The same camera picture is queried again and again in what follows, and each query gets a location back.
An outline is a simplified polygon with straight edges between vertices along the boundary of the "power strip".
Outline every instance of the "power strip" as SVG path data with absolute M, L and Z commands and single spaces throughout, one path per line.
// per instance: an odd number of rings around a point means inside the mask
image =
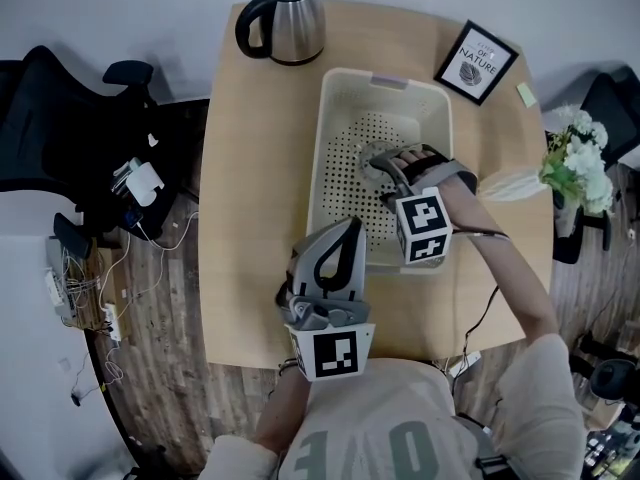
M 116 305 L 107 303 L 104 305 L 104 309 L 106 312 L 104 320 L 109 326 L 109 336 L 113 341 L 122 341 L 122 331 L 120 329 L 120 321 L 116 315 Z
M 47 269 L 47 273 L 44 275 L 44 282 L 51 297 L 51 303 L 57 307 L 64 304 L 64 288 L 60 278 L 55 274 L 53 269 Z

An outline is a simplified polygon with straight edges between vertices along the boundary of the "white marker cube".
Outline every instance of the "white marker cube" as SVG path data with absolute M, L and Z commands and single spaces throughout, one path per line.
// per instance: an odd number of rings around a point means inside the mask
M 447 254 L 453 227 L 436 187 L 396 200 L 396 233 L 407 265 Z
M 291 334 L 300 371 L 309 381 L 353 377 L 364 372 L 375 324 L 357 324 Z

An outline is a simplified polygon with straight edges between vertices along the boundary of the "flower bouquet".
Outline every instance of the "flower bouquet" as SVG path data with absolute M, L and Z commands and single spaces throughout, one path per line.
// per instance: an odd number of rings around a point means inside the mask
M 550 135 L 540 181 L 563 196 L 574 219 L 580 206 L 588 213 L 610 212 L 613 186 L 602 160 L 602 149 L 608 141 L 605 127 L 575 107 L 561 107 L 556 113 L 565 126 Z M 567 225 L 571 226 L 567 230 L 570 234 L 573 220 Z

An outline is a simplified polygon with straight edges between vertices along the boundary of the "white wall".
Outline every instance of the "white wall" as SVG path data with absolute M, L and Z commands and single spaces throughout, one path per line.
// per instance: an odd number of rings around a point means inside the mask
M 239 1 L 0 0 L 0 58 L 44 43 L 94 87 L 111 62 L 147 59 L 170 84 L 171 92 L 156 84 L 159 99 L 208 96 L 229 6 Z M 519 43 L 542 101 L 593 65 L 623 61 L 640 73 L 640 0 L 355 1 L 471 18 Z
M 56 213 L 82 223 L 82 214 L 66 197 L 38 190 L 0 192 L 0 237 L 52 236 Z
M 56 317 L 45 266 L 42 239 L 0 238 L 0 450 L 24 480 L 87 478 L 128 451 L 100 392 L 69 397 L 87 346 Z M 87 359 L 78 387 L 96 385 Z

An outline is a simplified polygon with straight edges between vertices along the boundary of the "wrist strap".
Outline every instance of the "wrist strap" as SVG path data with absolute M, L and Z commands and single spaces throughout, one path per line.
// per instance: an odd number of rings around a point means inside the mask
M 501 240 L 507 240 L 511 242 L 511 238 L 506 233 L 502 231 L 493 231 L 489 229 L 479 229 L 479 228 L 459 228 L 453 230 L 454 235 L 462 235 L 468 236 L 470 238 L 474 237 L 487 237 L 487 238 L 498 238 Z

